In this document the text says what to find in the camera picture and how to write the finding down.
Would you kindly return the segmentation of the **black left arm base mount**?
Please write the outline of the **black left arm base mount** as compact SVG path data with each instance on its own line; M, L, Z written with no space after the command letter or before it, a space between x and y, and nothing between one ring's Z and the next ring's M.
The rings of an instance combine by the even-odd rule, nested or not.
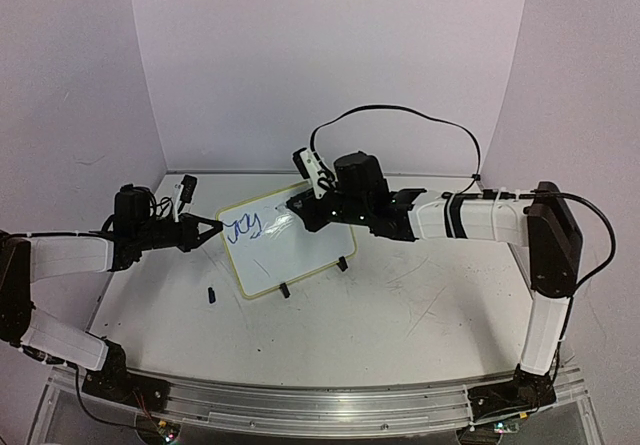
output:
M87 371L81 391L89 396L147 412L162 412L170 391L168 381L133 373L126 366L124 349L106 341L107 355L100 370Z

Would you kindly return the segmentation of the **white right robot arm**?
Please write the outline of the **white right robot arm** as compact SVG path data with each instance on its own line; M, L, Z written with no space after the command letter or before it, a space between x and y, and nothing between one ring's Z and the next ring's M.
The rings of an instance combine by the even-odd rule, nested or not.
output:
M583 238L565 199L551 182L531 194L405 188L392 191L378 159L355 152L329 172L307 148L293 162L309 189L286 206L311 233L332 224L363 226L395 241L429 239L507 243L529 251L533 305L519 368L543 376L551 368L578 288Z

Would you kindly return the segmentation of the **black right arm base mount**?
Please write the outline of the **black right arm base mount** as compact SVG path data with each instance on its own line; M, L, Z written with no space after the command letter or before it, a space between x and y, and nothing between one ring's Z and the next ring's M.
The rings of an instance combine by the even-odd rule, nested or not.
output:
M468 390L467 397L474 423L536 411L556 401L554 380L549 373L536 375L520 367L510 380L475 386Z

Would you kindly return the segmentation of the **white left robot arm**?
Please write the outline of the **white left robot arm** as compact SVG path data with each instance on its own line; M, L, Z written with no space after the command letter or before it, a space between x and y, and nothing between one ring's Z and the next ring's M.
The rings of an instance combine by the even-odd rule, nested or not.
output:
M131 398L133 376L113 363L117 347L38 309L34 283L82 273L129 269L147 251L191 252L224 226L186 211L197 181L186 177L176 194L156 199L147 187L127 184L114 197L114 211L97 231L49 231L1 235L1 340L26 355L97 371L98 388L116 402Z

